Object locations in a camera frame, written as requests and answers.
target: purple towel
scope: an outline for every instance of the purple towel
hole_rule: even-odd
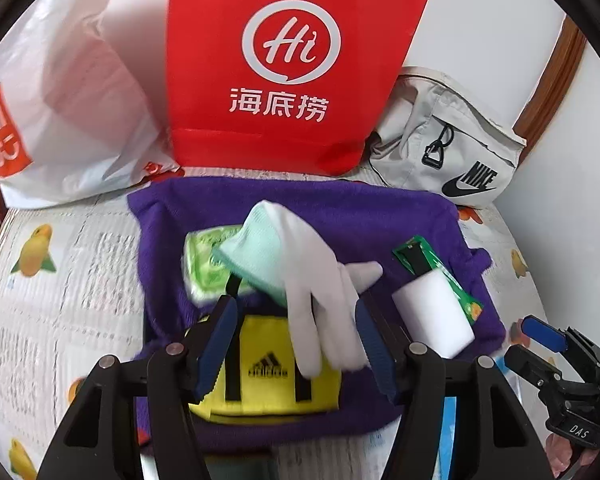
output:
[[[147,344],[141,355],[182,337],[199,310],[188,299],[180,270],[187,233],[241,224],[260,200],[277,202],[318,231],[343,264],[376,260],[384,275],[371,289],[388,319],[400,322],[391,294],[413,279],[392,249],[414,235],[425,237],[465,291],[484,305],[475,341],[461,358],[496,351],[505,329],[482,281],[491,264],[483,249],[470,250],[458,226],[458,210],[428,192],[386,189],[353,182],[288,182],[238,178],[175,178],[128,197],[140,222],[138,273],[145,296]],[[138,402],[148,431],[146,402]],[[328,435],[363,434],[400,415],[376,387],[371,371],[345,373],[340,409],[278,426],[225,426],[200,419],[195,430],[204,451],[257,449]]]

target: red shopping bag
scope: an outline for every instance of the red shopping bag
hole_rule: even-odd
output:
[[[427,0],[171,0],[176,160],[338,175],[360,161]]]

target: gray nike bag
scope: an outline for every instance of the gray nike bag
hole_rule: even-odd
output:
[[[403,68],[369,148],[346,178],[490,204],[511,181],[525,139],[448,75]]]

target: bed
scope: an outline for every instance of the bed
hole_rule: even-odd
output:
[[[315,180],[321,177],[249,170],[190,168],[189,176]],[[72,384],[104,354],[129,360],[142,346],[142,288],[137,277],[139,226],[126,204],[129,191],[109,193],[44,210],[10,210],[0,232],[0,460],[26,450],[35,468],[68,407]],[[484,273],[507,340],[520,342],[516,322],[544,319],[542,303],[524,259],[497,209],[461,208],[462,234],[471,248],[487,249],[493,265]],[[16,272],[20,251],[41,226],[50,225],[50,262],[56,272],[36,280]],[[532,349],[545,358],[542,347]],[[541,438],[546,410],[537,391],[516,377],[510,382]],[[311,478],[316,467],[348,463],[354,478],[379,478],[397,430],[322,439],[273,450],[281,479]]]

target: blue object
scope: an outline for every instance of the blue object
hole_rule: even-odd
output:
[[[442,431],[440,432],[440,480],[448,480],[451,471],[451,457],[454,451],[456,434],[456,398],[445,399],[445,409],[442,413]]]
[[[525,317],[521,330],[523,334],[552,352],[560,353],[567,349],[567,338],[564,334],[535,316]]]
[[[496,363],[496,366],[502,372],[502,374],[506,377],[511,370],[509,370],[507,365],[504,364],[504,356],[501,355],[500,357],[496,357],[493,359],[493,361]]]
[[[378,389],[385,394],[394,404],[398,398],[398,388],[395,384],[395,365],[382,336],[364,301],[356,303],[356,328],[365,348],[366,357],[369,359],[371,371],[374,373]]]
[[[198,383],[194,391],[197,398],[202,399],[214,389],[222,362],[237,326],[238,305],[234,298],[231,298],[225,305],[222,316],[218,319],[216,328],[206,344],[205,351],[198,359]]]

